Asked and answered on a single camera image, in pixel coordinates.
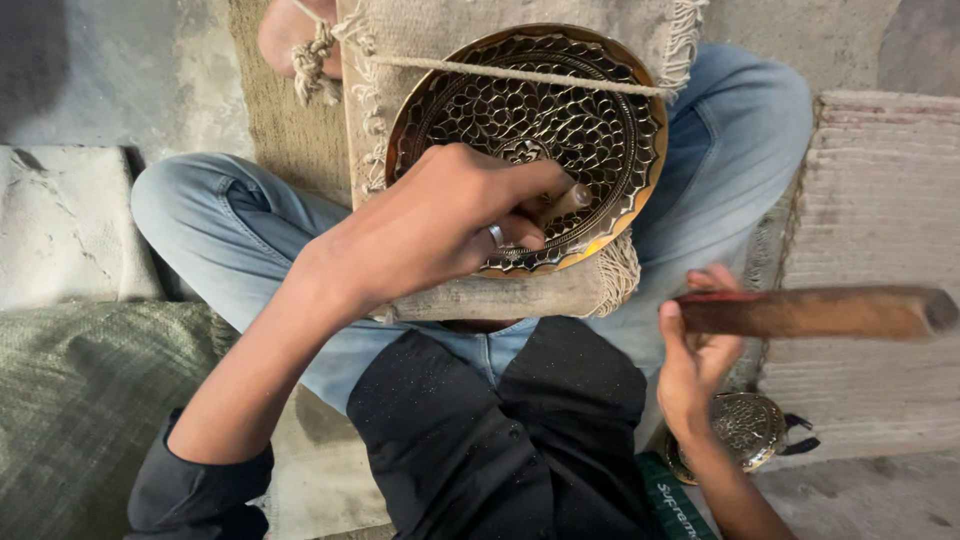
hand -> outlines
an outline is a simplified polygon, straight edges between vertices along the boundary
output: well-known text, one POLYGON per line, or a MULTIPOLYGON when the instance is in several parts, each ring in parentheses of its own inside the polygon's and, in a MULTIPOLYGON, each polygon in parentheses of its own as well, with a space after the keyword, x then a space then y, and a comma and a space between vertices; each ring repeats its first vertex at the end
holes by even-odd
MULTIPOLYGON (((465 144, 429 148, 407 174, 303 249, 291 276, 334 287, 354 316, 476 272, 505 241, 538 250, 543 231, 512 210, 535 210, 573 180, 554 161, 512 165, 465 144)), ((324 292, 329 300, 329 291, 324 292)))
MULTIPOLYGON (((686 284, 705 291, 739 289, 730 272, 715 263, 707 272, 687 272, 686 284)), ((657 401, 667 426, 683 445, 691 437, 711 434, 710 400, 740 357, 743 340, 734 335, 687 334, 680 306, 672 300, 660 306, 660 333, 666 361, 660 369, 657 401)))

brass plate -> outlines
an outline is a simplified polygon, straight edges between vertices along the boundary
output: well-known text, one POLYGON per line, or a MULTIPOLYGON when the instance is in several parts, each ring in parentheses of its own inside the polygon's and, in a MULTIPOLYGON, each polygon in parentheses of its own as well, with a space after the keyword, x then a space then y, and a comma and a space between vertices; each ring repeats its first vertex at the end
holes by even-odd
MULTIPOLYGON (((558 24, 509 28, 447 60, 653 85, 620 43, 558 24)), ((593 255, 630 225, 660 176, 666 140, 659 98, 430 71, 396 117, 386 181, 395 182, 434 144, 464 142, 514 163, 556 160, 590 187, 593 202, 547 224, 544 249, 508 246, 480 270, 492 278, 530 277, 593 255)))
MULTIPOLYGON (((773 457, 786 432, 780 407, 769 398, 749 392, 714 396, 710 423, 731 457, 748 473, 773 457)), ((697 483, 672 433, 667 434, 663 456, 680 481, 697 483)))

black strap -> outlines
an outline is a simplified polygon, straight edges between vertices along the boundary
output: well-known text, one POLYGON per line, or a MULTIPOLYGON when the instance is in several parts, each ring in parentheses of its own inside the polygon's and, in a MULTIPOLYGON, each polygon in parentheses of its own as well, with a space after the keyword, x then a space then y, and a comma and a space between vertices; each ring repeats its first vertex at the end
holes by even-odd
MULTIPOLYGON (((783 421, 786 423, 786 430, 790 431, 791 428, 795 426, 803 426, 808 431, 813 430, 813 424, 810 424, 809 421, 797 416, 793 413, 786 413, 783 415, 783 421)), ((808 437, 799 443, 794 443, 792 445, 786 446, 782 451, 777 452, 780 455, 796 455, 796 454, 806 454, 811 450, 820 446, 820 439, 817 437, 808 437)))

person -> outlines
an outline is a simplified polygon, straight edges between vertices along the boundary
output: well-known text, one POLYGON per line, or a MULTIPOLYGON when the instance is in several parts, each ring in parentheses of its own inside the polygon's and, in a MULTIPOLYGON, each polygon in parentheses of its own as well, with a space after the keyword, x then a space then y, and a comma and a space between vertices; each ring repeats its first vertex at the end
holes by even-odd
POLYGON ((725 537, 793 538, 709 427, 740 340, 686 334, 668 299, 736 288, 724 264, 800 162, 809 92, 782 64, 703 43, 668 112, 660 182, 633 224, 640 284, 602 319, 365 318, 476 271, 491 223, 542 246, 514 210, 571 186, 555 162, 435 146, 353 213, 236 157, 149 167, 133 187, 138 227, 243 334, 160 430, 128 538, 261 538, 246 502, 270 481, 270 436, 298 381, 356 426, 398 538, 657 538, 633 432, 658 369, 664 419, 725 537))

light blue jeans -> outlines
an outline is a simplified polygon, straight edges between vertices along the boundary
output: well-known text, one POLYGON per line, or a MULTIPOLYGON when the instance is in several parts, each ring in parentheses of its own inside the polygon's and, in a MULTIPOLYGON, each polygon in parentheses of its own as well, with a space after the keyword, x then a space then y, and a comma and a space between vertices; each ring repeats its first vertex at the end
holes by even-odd
MULTIPOLYGON (((663 361, 659 304, 683 291, 687 269, 730 263, 743 250, 789 184, 812 122, 809 90, 796 72, 709 43, 701 45, 689 86, 669 117, 663 172, 633 225, 639 289, 612 315, 586 321, 648 375, 663 361)), ((273 296, 300 249, 348 215, 222 154, 151 166, 136 180, 131 206, 157 253, 239 331, 273 296)), ((326 343, 301 381, 344 412, 374 357, 418 328, 496 384, 537 323, 531 318, 496 333, 464 334, 437 323, 361 320, 326 343)))

